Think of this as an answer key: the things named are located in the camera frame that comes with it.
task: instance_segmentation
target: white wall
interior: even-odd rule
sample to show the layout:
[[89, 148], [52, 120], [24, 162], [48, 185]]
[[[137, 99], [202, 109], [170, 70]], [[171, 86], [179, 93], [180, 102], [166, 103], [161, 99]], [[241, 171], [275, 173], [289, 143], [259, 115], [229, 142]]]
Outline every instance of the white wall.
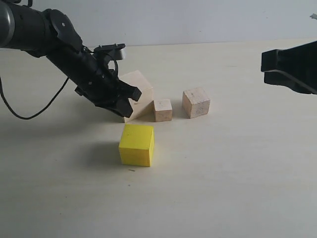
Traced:
[[316, 0], [35, 0], [34, 8], [63, 11], [87, 46], [317, 38]]

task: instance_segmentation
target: yellow cube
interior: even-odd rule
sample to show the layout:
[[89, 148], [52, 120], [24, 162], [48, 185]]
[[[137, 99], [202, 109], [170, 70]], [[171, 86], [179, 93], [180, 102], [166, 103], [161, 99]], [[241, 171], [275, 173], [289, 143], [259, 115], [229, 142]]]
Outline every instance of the yellow cube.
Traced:
[[119, 151], [122, 164], [150, 167], [154, 151], [154, 127], [126, 124]]

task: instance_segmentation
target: black robotic arm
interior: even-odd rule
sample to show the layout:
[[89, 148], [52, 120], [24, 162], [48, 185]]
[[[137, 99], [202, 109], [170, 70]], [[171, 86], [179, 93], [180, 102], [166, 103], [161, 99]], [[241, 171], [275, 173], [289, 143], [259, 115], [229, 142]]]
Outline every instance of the black robotic arm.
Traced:
[[[0, 0], [0, 48], [18, 49], [47, 57], [76, 85], [75, 91], [95, 106], [121, 117], [133, 110], [129, 98], [138, 101], [141, 91], [118, 78], [117, 60], [123, 59], [124, 44], [99, 46], [90, 51], [83, 45], [69, 18], [58, 10], [43, 12], [21, 0]], [[116, 69], [108, 64], [114, 61]]]

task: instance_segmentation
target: wooden block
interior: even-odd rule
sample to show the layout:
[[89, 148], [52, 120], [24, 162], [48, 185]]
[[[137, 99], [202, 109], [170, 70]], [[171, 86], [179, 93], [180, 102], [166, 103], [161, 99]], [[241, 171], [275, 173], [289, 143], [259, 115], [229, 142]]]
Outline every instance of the wooden block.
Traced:
[[154, 127], [126, 124], [119, 152], [124, 165], [150, 167], [154, 152]]
[[138, 102], [129, 99], [133, 113], [130, 118], [123, 118], [124, 122], [129, 122], [151, 113], [153, 111], [154, 90], [152, 85], [142, 75], [142, 73], [137, 70], [121, 76], [120, 80], [132, 86], [138, 87], [142, 92]]
[[169, 121], [172, 120], [172, 104], [169, 99], [154, 100], [155, 121]]
[[210, 98], [201, 87], [183, 92], [183, 108], [189, 118], [208, 114], [210, 102]]

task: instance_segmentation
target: white table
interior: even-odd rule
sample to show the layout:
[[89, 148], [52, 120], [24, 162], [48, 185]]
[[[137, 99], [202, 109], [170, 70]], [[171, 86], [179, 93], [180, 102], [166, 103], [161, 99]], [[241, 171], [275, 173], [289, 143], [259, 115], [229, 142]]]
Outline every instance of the white table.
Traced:
[[[120, 164], [124, 124], [69, 82], [31, 121], [0, 103], [0, 237], [314, 238], [317, 96], [263, 83], [261, 53], [314, 39], [128, 47], [172, 122], [155, 127], [153, 166]], [[0, 52], [12, 107], [41, 109], [65, 76], [47, 59]], [[186, 119], [183, 90], [202, 86], [207, 116]]]

